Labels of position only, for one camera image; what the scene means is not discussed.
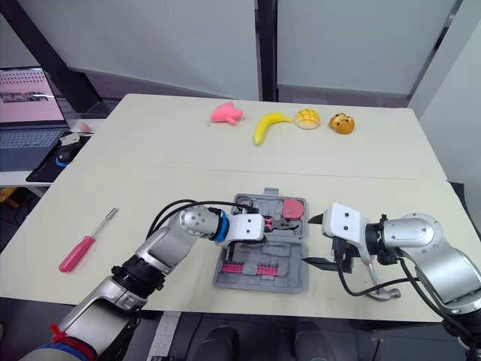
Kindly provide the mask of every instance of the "blue ring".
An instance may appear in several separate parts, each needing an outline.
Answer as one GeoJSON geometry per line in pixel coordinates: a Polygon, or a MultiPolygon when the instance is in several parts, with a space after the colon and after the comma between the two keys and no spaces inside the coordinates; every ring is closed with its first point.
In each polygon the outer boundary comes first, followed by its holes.
{"type": "Polygon", "coordinates": [[[222,211],[221,215],[222,215],[222,225],[220,226],[220,232],[216,237],[216,241],[218,242],[225,241],[224,232],[225,232],[225,229],[227,228],[227,215],[225,214],[224,211],[222,211]]]}
{"type": "Polygon", "coordinates": [[[68,163],[62,163],[62,162],[59,161],[58,158],[55,158],[55,164],[57,164],[59,167],[66,167],[67,165],[70,164],[70,162],[68,162],[68,163]]]}
{"type": "Polygon", "coordinates": [[[37,347],[36,350],[40,350],[42,348],[52,348],[54,350],[63,351],[77,357],[80,361],[89,361],[89,359],[87,359],[87,356],[85,356],[80,350],[77,350],[76,348],[73,348],[72,346],[69,346],[67,344],[62,344],[60,342],[57,342],[55,344],[45,344],[43,346],[37,347]]]}

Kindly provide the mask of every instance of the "table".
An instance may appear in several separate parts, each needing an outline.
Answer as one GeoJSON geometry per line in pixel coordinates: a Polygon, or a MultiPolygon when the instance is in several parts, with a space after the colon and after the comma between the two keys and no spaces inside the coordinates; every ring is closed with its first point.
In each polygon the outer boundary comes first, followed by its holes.
{"type": "MultiPolygon", "coordinates": [[[[436,217],[447,239],[481,263],[481,245],[460,201],[446,182],[412,111],[235,101],[245,117],[236,127],[210,123],[220,99],[128,95],[64,170],[0,256],[0,296],[75,304],[127,260],[145,239],[157,212],[181,198],[232,200],[237,193],[278,187],[305,198],[309,215],[332,202],[359,209],[372,220],[410,212],[436,217]],[[262,115],[293,116],[313,108],[321,128],[303,131],[276,124],[260,147],[252,143],[262,115]],[[326,123],[339,111],[356,119],[350,135],[326,123]],[[118,215],[101,231],[70,274],[58,264],[113,207],[118,215]]],[[[328,257],[331,240],[311,226],[311,256],[328,257]]],[[[439,320],[409,285],[390,302],[348,296],[334,272],[309,269],[301,294],[226,290],[212,286],[220,249],[199,240],[150,297],[147,309],[282,314],[372,320],[439,320]]],[[[402,276],[398,266],[378,267],[383,281],[402,276]]],[[[347,276],[353,289],[371,285],[359,262],[347,276]]]]}
{"type": "Polygon", "coordinates": [[[76,162],[131,167],[175,167],[281,174],[446,180],[410,109],[363,108],[234,101],[244,111],[236,126],[210,122],[225,99],[127,95],[76,162]],[[253,145],[257,122],[270,112],[289,117],[312,108],[321,126],[305,131],[273,125],[265,142],[253,145]],[[328,127],[338,112],[355,119],[354,132],[328,127]]]}
{"type": "MultiPolygon", "coordinates": [[[[88,124],[92,128],[92,132],[95,132],[104,122],[104,119],[67,120],[68,126],[72,132],[80,132],[79,125],[81,122],[88,124]]],[[[52,182],[27,182],[26,178],[30,173],[32,173],[32,170],[0,171],[0,187],[25,187],[36,196],[42,197],[45,194],[42,187],[50,187],[52,182]]]]}
{"type": "MultiPolygon", "coordinates": [[[[122,165],[84,165],[76,160],[60,174],[1,254],[0,295],[78,303],[110,274],[112,265],[120,265],[134,253],[153,217],[167,203],[181,198],[232,200],[236,193],[263,193],[264,187],[278,187],[283,196],[305,198],[309,215],[323,212],[332,202],[359,209],[372,220],[381,213],[391,218],[414,211],[430,214],[440,221],[453,246],[481,264],[481,244],[447,182],[138,165],[126,171],[122,165]],[[70,274],[59,272],[57,266],[64,256],[113,206],[119,208],[118,214],[82,263],[70,274]]],[[[318,226],[309,227],[306,242],[311,256],[329,258],[331,240],[321,235],[318,226]]],[[[439,320],[409,284],[399,285],[400,299],[377,302],[347,295],[335,272],[313,267],[309,268],[309,288],[300,294],[215,288],[212,277],[219,251],[211,241],[199,239],[167,277],[165,288],[151,295],[146,309],[439,320]]],[[[377,269],[383,281],[403,276],[398,265],[378,265],[377,269]]],[[[371,285],[360,262],[354,270],[347,276],[353,289],[371,285]]]]}

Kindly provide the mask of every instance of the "gray tool case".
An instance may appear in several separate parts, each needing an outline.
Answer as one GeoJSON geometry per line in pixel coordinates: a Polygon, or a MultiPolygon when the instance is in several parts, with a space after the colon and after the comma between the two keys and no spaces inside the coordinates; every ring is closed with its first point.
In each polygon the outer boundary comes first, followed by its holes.
{"type": "MultiPolygon", "coordinates": [[[[252,199],[259,214],[280,220],[285,199],[301,202],[304,214],[298,220],[288,220],[295,229],[273,229],[266,232],[266,241],[256,244],[235,242],[221,249],[213,276],[213,285],[242,290],[263,290],[300,293],[307,289],[307,257],[303,237],[307,234],[307,203],[302,198],[280,197],[277,188],[265,188],[265,194],[237,194],[235,202],[252,199]]],[[[242,210],[233,207],[231,214],[242,210]]]]}

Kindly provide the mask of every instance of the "laptop keyboard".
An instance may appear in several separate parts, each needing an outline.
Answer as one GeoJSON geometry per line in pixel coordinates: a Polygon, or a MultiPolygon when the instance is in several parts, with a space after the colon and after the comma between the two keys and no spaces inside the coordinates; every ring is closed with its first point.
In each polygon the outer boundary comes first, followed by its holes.
{"type": "Polygon", "coordinates": [[[1,149],[48,148],[57,141],[63,130],[3,132],[0,135],[1,149]]]}

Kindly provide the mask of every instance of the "banana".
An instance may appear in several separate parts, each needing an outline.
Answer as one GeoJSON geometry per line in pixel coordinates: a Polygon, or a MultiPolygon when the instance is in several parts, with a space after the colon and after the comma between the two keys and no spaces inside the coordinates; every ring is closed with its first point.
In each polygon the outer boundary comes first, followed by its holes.
{"type": "Polygon", "coordinates": [[[254,131],[254,144],[260,145],[264,141],[265,132],[268,130],[269,126],[282,122],[292,123],[292,119],[281,113],[269,113],[264,115],[257,123],[256,130],[254,131]]]}

